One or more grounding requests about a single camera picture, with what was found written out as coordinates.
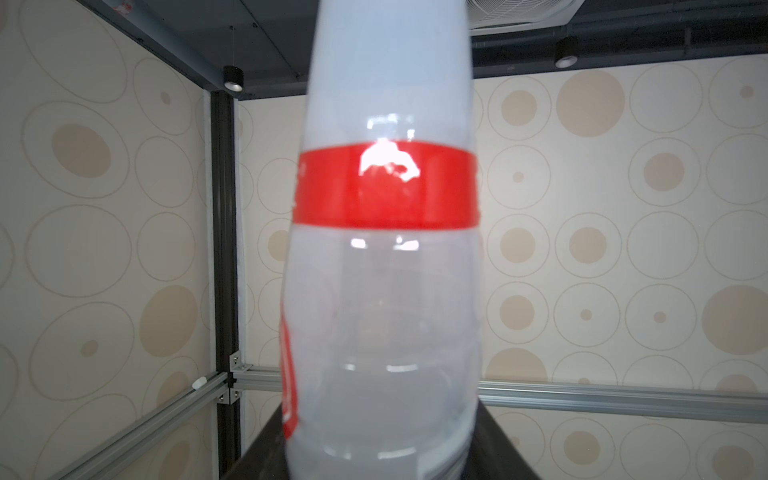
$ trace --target black ceiling beam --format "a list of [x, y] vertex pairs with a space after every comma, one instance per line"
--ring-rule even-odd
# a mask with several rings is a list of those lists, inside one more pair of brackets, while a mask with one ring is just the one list
[[[475, 78], [558, 71], [554, 49], [577, 35], [570, 70], [768, 52], [768, 1], [690, 0], [574, 16], [567, 26], [472, 38]], [[241, 100], [306, 93], [306, 79], [246, 79]]]
[[[174, 52], [173, 47], [161, 43], [157, 38], [151, 35], [150, 32], [141, 30], [139, 26], [134, 25], [133, 22], [130, 22], [123, 15], [116, 12], [104, 0], [77, 0], [77, 2], [96, 14], [96, 16], [105, 22], [114, 26], [117, 30], [122, 31], [130, 39], [146, 48], [149, 52], [171, 66], [174, 70], [189, 78], [198, 87], [204, 88], [208, 91], [219, 88], [214, 83], [209, 81], [203, 72], [191, 67], [187, 61], [185, 61], [184, 55], [180, 54], [178, 51]], [[172, 29], [168, 28], [167, 26], [166, 28], [169, 35], [176, 35], [176, 32], [173, 32]]]

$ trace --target air vent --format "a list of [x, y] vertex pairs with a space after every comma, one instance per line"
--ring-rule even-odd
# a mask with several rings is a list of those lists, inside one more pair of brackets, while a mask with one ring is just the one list
[[467, 0], [472, 35], [567, 24], [584, 0]]

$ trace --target red label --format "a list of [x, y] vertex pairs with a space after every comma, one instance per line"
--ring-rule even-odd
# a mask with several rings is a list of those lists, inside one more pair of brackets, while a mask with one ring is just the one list
[[307, 151], [299, 159], [293, 222], [368, 229], [476, 227], [476, 173], [475, 155], [416, 141]]
[[299, 394], [296, 391], [296, 371], [290, 350], [290, 334], [283, 306], [280, 306], [280, 377], [283, 379], [283, 434], [286, 440], [299, 424]]

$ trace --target clear plastic bottle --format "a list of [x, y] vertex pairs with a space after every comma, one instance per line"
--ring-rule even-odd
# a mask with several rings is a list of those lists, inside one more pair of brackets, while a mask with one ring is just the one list
[[463, 0], [322, 0], [280, 327], [293, 480], [458, 478], [480, 236]]

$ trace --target aluminum rail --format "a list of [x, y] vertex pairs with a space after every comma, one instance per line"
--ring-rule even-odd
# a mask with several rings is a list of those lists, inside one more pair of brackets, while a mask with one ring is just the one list
[[[277, 369], [250, 369], [234, 378], [236, 389], [282, 389]], [[487, 406], [515, 409], [768, 423], [768, 396], [748, 393], [482, 380], [478, 395]]]
[[179, 396], [170, 405], [129, 425], [49, 480], [108, 480], [125, 470], [203, 407], [229, 395], [227, 374], [213, 374], [205, 385]]

